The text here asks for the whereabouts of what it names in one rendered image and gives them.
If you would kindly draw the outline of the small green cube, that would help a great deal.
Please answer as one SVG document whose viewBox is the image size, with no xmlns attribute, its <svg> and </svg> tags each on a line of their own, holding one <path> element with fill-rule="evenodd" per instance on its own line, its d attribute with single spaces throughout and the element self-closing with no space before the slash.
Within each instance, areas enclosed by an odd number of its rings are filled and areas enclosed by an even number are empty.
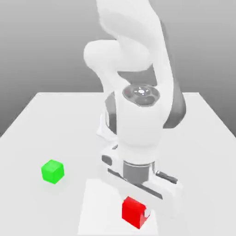
<svg viewBox="0 0 236 236">
<path fill-rule="evenodd" d="M 44 181 L 56 184 L 65 175 L 64 165 L 51 159 L 41 167 L 41 173 Z"/>
</svg>

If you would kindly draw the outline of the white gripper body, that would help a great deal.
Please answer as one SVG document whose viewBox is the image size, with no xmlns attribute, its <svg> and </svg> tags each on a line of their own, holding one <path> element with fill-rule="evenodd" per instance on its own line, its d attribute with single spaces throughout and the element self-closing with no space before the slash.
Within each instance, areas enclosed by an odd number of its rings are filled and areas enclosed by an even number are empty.
<svg viewBox="0 0 236 236">
<path fill-rule="evenodd" d="M 114 176 L 115 184 L 128 195 L 170 218 L 175 218 L 181 209 L 182 184 L 175 177 L 161 171 L 149 169 L 148 180 L 143 183 L 128 181 L 111 168 L 107 172 Z"/>
</svg>

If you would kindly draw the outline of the small red cube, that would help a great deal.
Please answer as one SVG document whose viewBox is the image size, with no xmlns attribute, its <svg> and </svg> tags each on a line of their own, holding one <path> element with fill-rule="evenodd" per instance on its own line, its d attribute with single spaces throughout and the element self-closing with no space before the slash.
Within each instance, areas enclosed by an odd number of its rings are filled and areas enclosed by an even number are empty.
<svg viewBox="0 0 236 236">
<path fill-rule="evenodd" d="M 145 209 L 144 204 L 127 196 L 122 203 L 122 219 L 140 229 L 147 220 L 144 217 Z"/>
</svg>

